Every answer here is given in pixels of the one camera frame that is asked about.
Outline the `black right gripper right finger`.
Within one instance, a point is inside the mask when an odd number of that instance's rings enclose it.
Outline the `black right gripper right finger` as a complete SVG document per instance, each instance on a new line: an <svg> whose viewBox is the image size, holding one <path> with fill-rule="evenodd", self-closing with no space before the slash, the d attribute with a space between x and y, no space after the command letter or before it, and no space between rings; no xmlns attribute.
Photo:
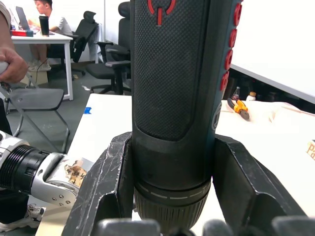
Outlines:
<svg viewBox="0 0 315 236"><path fill-rule="evenodd" d="M215 137L212 177L225 221L237 236L272 236L275 217L306 215L278 178L231 137Z"/></svg>

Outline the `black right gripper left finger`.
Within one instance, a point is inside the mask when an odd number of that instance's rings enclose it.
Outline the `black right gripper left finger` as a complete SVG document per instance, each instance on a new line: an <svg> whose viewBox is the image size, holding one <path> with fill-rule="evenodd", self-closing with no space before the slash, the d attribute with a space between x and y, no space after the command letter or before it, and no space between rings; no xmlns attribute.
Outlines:
<svg viewBox="0 0 315 236"><path fill-rule="evenodd" d="M87 172L62 231L63 236L91 236L101 220L132 217L131 135L126 132L114 137Z"/></svg>

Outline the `bare person's hand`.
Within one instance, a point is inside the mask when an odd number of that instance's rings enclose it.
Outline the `bare person's hand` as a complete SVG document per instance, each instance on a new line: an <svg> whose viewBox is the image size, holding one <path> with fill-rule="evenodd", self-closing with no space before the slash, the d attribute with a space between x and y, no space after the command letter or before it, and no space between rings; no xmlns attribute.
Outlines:
<svg viewBox="0 0 315 236"><path fill-rule="evenodd" d="M7 69L0 75L1 82L18 83L28 71L26 62L13 49L1 47L0 61L8 63Z"/></svg>

